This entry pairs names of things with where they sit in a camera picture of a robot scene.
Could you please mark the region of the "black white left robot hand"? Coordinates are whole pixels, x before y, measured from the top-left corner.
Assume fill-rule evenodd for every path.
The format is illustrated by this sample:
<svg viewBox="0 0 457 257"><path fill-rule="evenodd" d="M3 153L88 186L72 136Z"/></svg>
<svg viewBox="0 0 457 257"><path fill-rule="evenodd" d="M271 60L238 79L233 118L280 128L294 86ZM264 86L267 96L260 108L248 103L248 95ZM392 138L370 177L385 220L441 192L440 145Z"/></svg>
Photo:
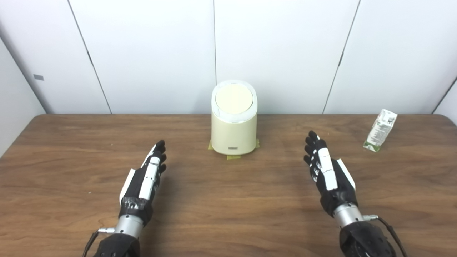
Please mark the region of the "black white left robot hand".
<svg viewBox="0 0 457 257"><path fill-rule="evenodd" d="M129 171L119 196L119 217L135 216L142 221L144 227L150 222L155 192L159 188L161 175L167 168L164 163L167 158L165 150L165 141L158 141L142 165Z"/></svg>

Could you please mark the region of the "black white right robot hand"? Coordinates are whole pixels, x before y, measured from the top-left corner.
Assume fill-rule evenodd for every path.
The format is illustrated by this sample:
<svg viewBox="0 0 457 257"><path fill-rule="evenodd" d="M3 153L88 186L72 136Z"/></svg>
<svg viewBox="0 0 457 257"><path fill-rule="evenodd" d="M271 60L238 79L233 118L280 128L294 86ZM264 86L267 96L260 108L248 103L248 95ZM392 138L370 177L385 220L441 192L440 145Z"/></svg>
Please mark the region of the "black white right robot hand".
<svg viewBox="0 0 457 257"><path fill-rule="evenodd" d="M325 140L311 130L305 139L305 163L320 193L323 210L333 216L341 205L358 206L355 182L341 159L334 159Z"/></svg>

